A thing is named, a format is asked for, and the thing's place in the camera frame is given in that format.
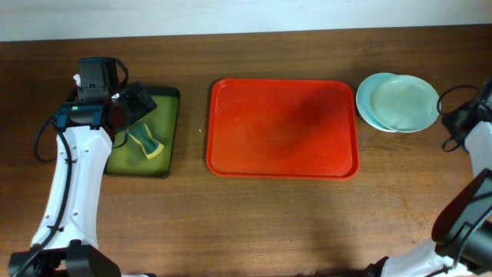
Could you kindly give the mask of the light blue plate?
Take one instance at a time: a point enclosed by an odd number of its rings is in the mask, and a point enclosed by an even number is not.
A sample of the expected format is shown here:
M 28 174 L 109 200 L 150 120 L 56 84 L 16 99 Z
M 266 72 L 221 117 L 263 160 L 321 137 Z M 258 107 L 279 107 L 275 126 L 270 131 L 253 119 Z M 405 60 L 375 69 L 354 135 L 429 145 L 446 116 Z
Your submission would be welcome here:
M 370 106 L 370 98 L 373 90 L 378 87 L 383 81 L 394 76 L 393 73 L 382 72 L 370 75 L 359 85 L 356 93 L 356 106 L 362 119 L 371 127 L 382 132 L 393 132 L 384 127 L 373 115 Z

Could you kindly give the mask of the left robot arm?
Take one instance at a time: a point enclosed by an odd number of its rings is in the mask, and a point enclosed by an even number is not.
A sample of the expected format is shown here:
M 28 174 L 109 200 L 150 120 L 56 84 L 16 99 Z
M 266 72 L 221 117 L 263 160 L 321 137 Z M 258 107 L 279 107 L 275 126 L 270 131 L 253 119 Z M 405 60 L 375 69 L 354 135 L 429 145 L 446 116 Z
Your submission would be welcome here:
M 57 155 L 48 204 L 30 249 L 14 252 L 10 276 L 116 276 L 118 265 L 98 249 L 97 211 L 115 136 L 156 108 L 140 83 L 116 58 L 82 58 L 76 87 L 47 123 Z

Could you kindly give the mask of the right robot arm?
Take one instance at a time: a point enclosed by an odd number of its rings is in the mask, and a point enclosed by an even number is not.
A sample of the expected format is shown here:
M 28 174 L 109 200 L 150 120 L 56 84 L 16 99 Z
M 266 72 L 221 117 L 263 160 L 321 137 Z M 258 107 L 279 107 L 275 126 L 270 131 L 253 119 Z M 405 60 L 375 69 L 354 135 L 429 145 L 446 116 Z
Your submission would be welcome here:
M 441 122 L 449 142 L 469 156 L 473 180 L 439 214 L 430 240 L 406 254 L 383 257 L 362 277 L 466 276 L 491 270 L 491 80 Z

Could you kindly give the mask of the light green plate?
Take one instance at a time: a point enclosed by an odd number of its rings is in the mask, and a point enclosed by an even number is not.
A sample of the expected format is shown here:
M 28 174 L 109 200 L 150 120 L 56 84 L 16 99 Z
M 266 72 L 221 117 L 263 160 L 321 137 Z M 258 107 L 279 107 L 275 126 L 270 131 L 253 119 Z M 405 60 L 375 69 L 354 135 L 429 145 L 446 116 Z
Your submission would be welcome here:
M 392 131 L 411 133 L 433 125 L 439 113 L 439 95 L 432 85 L 412 75 L 393 75 L 371 93 L 376 120 Z

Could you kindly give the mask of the green and yellow sponge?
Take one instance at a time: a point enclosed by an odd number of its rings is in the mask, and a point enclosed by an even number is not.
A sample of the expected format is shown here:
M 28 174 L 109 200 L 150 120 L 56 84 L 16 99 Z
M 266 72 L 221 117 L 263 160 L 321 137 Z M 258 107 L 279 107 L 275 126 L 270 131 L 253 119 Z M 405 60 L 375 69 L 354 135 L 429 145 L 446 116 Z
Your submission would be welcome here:
M 157 157 L 165 148 L 165 146 L 155 139 L 150 131 L 150 128 L 145 123 L 140 123 L 134 126 L 130 132 L 130 137 L 141 146 L 141 149 L 147 159 Z

